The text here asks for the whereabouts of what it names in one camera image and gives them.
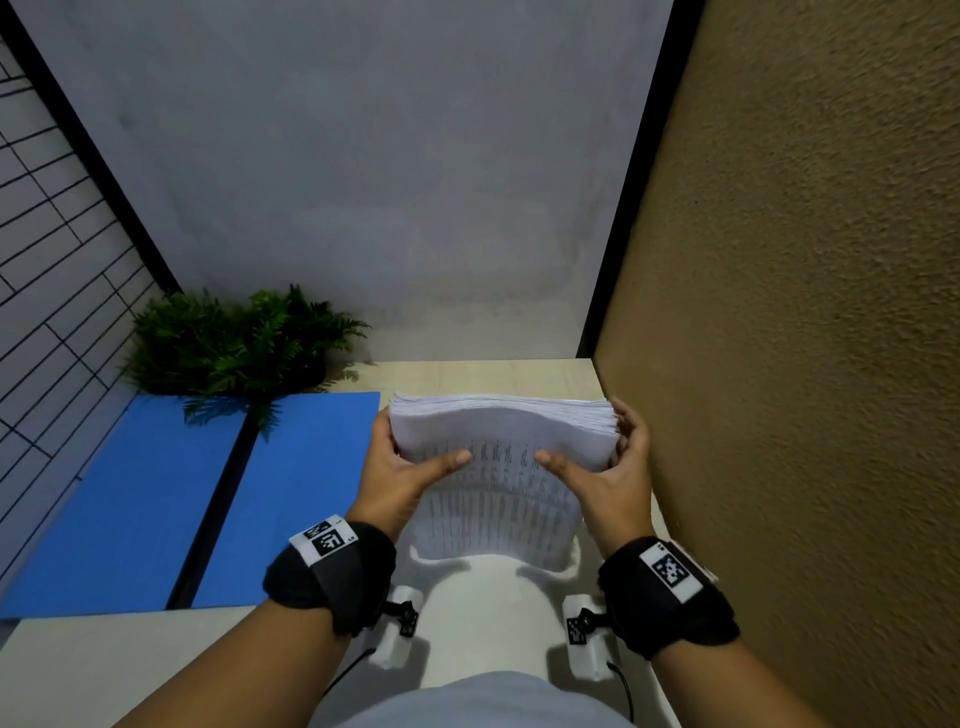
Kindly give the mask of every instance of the wristband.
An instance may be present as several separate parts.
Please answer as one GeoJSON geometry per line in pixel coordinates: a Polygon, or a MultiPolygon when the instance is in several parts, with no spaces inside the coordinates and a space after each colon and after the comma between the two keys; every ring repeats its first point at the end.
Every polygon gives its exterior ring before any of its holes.
{"type": "Polygon", "coordinates": [[[356,637],[382,614],[395,566],[383,531],[331,516],[290,539],[267,568],[263,591],[291,609],[329,609],[333,631],[356,637]]]}
{"type": "Polygon", "coordinates": [[[679,640],[718,645],[740,636],[730,603],[703,570],[654,536],[620,548],[598,582],[613,633],[647,660],[679,640]]]}

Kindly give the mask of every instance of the forearm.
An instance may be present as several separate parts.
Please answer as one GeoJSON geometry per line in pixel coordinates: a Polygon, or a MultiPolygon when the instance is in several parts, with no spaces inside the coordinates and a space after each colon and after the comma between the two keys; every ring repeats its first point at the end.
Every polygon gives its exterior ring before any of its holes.
{"type": "Polygon", "coordinates": [[[267,600],[116,728],[302,728],[349,643],[328,610],[267,600]]]}
{"type": "Polygon", "coordinates": [[[742,640],[681,640],[662,649],[653,668],[684,728],[827,728],[742,640]]]}

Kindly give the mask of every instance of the white paper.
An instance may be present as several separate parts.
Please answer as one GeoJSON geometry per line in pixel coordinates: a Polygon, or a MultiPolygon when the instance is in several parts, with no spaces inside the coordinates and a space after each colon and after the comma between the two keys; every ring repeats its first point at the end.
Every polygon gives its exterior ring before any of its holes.
{"type": "Polygon", "coordinates": [[[559,451],[597,472],[618,438],[606,400],[396,395],[390,421],[400,453],[412,462],[457,449],[473,453],[469,465],[427,491],[411,519],[421,557],[497,553],[548,570],[566,566],[580,506],[534,453],[559,451]]]}

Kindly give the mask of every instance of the black cable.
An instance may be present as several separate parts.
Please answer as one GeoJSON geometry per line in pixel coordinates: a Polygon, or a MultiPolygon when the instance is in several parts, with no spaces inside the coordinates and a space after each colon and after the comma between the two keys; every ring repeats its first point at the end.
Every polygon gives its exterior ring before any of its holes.
{"type": "MultiPolygon", "coordinates": [[[[345,669],[343,672],[341,672],[339,675],[337,675],[335,678],[333,678],[333,682],[330,683],[330,684],[326,687],[326,690],[324,691],[324,697],[326,697],[326,694],[327,694],[328,692],[330,692],[330,691],[333,690],[333,686],[334,686],[334,685],[336,685],[337,683],[339,683],[341,680],[343,680],[343,679],[347,676],[347,673],[348,673],[348,672],[350,672],[352,669],[354,669],[355,667],[357,667],[357,665],[360,664],[360,661],[361,661],[361,660],[363,660],[365,657],[370,657],[371,655],[373,655],[374,652],[376,652],[376,647],[371,647],[370,649],[365,649],[365,650],[361,653],[360,657],[358,657],[356,660],[354,660],[352,663],[350,663],[350,664],[347,666],[347,669],[345,669]]],[[[634,710],[633,708],[630,709],[631,715],[633,714],[633,710],[634,710]]]]}
{"type": "Polygon", "coordinates": [[[614,665],[613,663],[607,663],[607,667],[613,670],[613,672],[616,673],[617,677],[620,678],[620,682],[623,683],[623,689],[627,692],[627,706],[630,708],[630,722],[633,723],[634,722],[634,699],[630,695],[630,686],[627,685],[627,678],[623,676],[623,673],[620,671],[620,668],[614,665]]]}

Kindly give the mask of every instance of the blue board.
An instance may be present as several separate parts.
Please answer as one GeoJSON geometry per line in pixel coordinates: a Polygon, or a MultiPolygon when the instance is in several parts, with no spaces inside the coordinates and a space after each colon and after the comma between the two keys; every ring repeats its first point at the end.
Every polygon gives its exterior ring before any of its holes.
{"type": "Polygon", "coordinates": [[[294,395],[260,438],[207,564],[194,607],[257,604],[267,566],[298,531],[345,515],[360,482],[377,392],[294,395]]]}
{"type": "Polygon", "coordinates": [[[136,397],[0,601],[0,618],[166,607],[243,414],[183,422],[182,400],[136,397]]]}

